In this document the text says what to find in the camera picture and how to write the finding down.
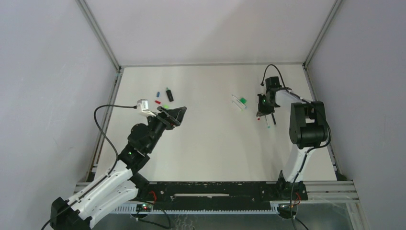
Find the black gel pen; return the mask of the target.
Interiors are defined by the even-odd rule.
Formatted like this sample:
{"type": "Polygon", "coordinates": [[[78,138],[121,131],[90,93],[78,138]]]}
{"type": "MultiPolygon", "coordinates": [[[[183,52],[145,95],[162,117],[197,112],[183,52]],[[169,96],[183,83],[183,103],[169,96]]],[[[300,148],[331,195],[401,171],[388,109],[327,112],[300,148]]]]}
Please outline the black gel pen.
{"type": "Polygon", "coordinates": [[[271,113],[273,124],[276,125],[276,119],[274,113],[271,113]]]}

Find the green square cap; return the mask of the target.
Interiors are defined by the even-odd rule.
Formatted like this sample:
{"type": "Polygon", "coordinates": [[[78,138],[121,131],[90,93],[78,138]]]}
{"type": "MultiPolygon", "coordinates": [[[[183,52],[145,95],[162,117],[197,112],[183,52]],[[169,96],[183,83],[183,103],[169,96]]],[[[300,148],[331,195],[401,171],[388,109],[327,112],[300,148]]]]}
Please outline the green square cap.
{"type": "Polygon", "coordinates": [[[239,100],[241,101],[242,104],[245,104],[247,102],[246,99],[243,97],[241,97],[239,100]]]}

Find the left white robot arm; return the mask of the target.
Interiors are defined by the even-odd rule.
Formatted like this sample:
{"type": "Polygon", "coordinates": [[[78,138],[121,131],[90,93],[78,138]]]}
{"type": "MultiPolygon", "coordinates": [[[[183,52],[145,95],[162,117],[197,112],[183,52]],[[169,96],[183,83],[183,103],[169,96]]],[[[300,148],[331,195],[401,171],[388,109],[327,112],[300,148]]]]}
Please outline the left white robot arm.
{"type": "Polygon", "coordinates": [[[187,108],[185,106],[158,112],[149,109],[147,100],[139,100],[132,107],[146,117],[147,124],[132,127],[125,148],[118,152],[115,146],[115,160],[106,172],[94,179],[79,192],[64,200],[57,198],[51,205],[50,219],[46,223],[54,230],[91,230],[105,216],[123,203],[137,198],[139,190],[149,182],[139,171],[149,161],[157,142],[166,130],[181,125],[187,108]]]}

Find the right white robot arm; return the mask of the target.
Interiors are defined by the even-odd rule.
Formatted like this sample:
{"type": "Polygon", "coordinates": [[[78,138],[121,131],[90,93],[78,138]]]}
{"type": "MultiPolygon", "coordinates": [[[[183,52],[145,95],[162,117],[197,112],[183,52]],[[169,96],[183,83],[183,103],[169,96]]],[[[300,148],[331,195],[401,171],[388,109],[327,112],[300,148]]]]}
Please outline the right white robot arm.
{"type": "Polygon", "coordinates": [[[295,189],[303,180],[304,170],[313,152],[326,147],[331,137],[324,103],[310,102],[297,95],[291,88],[282,86],[279,77],[268,77],[261,86],[265,87],[265,93],[258,94],[257,117],[271,115],[276,108],[290,111],[289,138],[292,148],[277,185],[281,190],[295,189]]]}

